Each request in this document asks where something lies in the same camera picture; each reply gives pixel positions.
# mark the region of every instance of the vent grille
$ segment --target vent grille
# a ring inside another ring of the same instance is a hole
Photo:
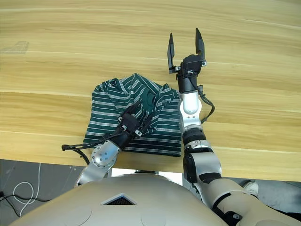
[[[131,203],[129,200],[127,200],[124,197],[121,197],[114,201],[111,201],[111,202],[107,203],[106,205],[131,205],[131,206],[134,206],[133,203]]]

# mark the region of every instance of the white cable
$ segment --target white cable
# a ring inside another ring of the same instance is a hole
[[[39,171],[38,171],[38,190],[37,190],[37,194],[36,194],[36,197],[35,197],[35,198],[38,197],[39,191],[40,191],[40,172],[41,172],[41,163],[39,164]],[[23,202],[23,201],[19,200],[17,197],[14,196],[14,198],[15,198],[19,203],[24,204],[23,208],[22,208],[21,211],[20,211],[19,216],[22,215],[22,212],[23,212],[23,210],[25,209],[26,206],[28,206],[28,205],[34,203],[34,201],[36,201],[35,199],[32,200],[33,195],[34,195],[34,189],[33,189],[33,186],[32,186],[31,183],[29,183],[29,182],[27,182],[27,181],[23,181],[23,182],[20,182],[19,184],[17,184],[17,185],[14,187],[13,195],[15,195],[15,190],[16,190],[16,188],[17,188],[19,185],[21,185],[21,184],[28,184],[28,185],[30,186],[30,188],[32,189],[32,195],[31,195],[31,197],[30,197],[31,199],[28,200],[27,202]]]

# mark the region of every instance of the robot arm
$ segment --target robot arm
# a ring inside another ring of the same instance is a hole
[[[184,178],[198,190],[203,203],[229,226],[300,226],[299,221],[264,205],[234,181],[221,177],[220,160],[206,140],[199,119],[202,104],[198,94],[201,96],[202,86],[197,86],[197,76],[201,67],[206,66],[206,60],[204,43],[198,29],[196,52],[197,55],[186,57],[181,66],[173,66],[174,44],[170,35],[167,54],[169,72],[177,73],[181,95]]]

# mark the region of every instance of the silver metal joint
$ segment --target silver metal joint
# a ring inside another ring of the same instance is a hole
[[[187,143],[184,147],[186,149],[188,146],[191,146],[192,149],[194,148],[209,148],[213,152],[213,148],[211,147],[210,143],[206,140],[194,140]]]

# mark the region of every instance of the white stripe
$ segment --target white stripe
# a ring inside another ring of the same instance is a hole
[[[111,126],[111,127],[116,127],[118,123],[104,123],[104,122],[98,122],[98,121],[90,121],[90,124],[93,125],[99,125],[99,126]]]
[[[135,86],[139,83],[139,80],[136,80],[133,84],[132,84],[132,89],[135,88]]]
[[[149,87],[149,85],[144,81],[144,79],[139,75],[139,74],[137,74],[141,79],[142,79],[142,81],[144,82],[144,84],[149,88],[149,90],[153,93],[153,94],[156,94],[150,87]]]
[[[158,119],[158,121],[174,121],[174,122],[179,122],[179,119]]]
[[[156,131],[163,131],[163,132],[175,132],[178,133],[178,129],[166,129],[166,128],[156,128]]]
[[[92,100],[92,103],[98,104],[98,105],[108,105],[108,106],[114,106],[113,103],[108,103],[108,102],[102,102],[102,101],[97,101],[97,100]]]
[[[176,153],[177,151],[168,151],[168,150],[162,150],[162,149],[145,149],[145,148],[138,148],[138,147],[126,147],[125,150],[135,150],[135,151],[141,151],[141,152],[157,152],[157,153]]]
[[[117,109],[120,109],[120,108],[126,108],[127,109],[129,106],[132,106],[132,105],[133,105],[133,103],[129,103],[126,106],[116,105],[116,108]]]
[[[119,116],[119,114],[115,113],[107,113],[107,112],[97,112],[97,111],[92,111],[93,114],[99,114],[99,115],[106,115],[106,116]]]
[[[115,95],[112,95],[112,94],[109,94],[109,96],[110,96],[111,99],[117,99],[117,100],[128,100],[128,99],[131,98],[130,96],[127,96],[127,97],[119,97],[119,96],[115,96]]]
[[[155,89],[157,90],[157,91],[159,91],[160,90],[160,88],[156,85],[156,83],[154,83],[153,81],[151,81],[151,80],[149,80],[150,82],[151,82],[151,84],[155,87]]]
[[[98,108],[98,109],[105,109],[105,110],[114,111],[114,109],[105,108],[105,107],[96,107],[96,106],[92,106],[92,108]]]
[[[139,140],[145,140],[145,141],[158,141],[158,142],[170,142],[170,143],[177,143],[180,144],[181,140],[169,140],[169,139],[159,139],[159,138],[146,138],[146,137],[140,137]]]
[[[179,112],[178,109],[166,109],[166,108],[162,109],[161,111],[162,112]]]

